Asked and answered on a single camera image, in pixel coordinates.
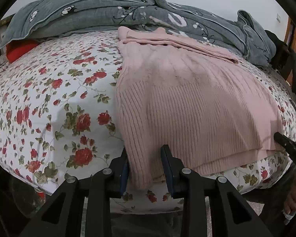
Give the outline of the right hand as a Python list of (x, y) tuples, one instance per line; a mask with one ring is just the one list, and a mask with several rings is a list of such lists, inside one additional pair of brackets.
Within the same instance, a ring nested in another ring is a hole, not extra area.
[(296, 176), (284, 202), (283, 214), (285, 215), (285, 225), (288, 225), (296, 215)]

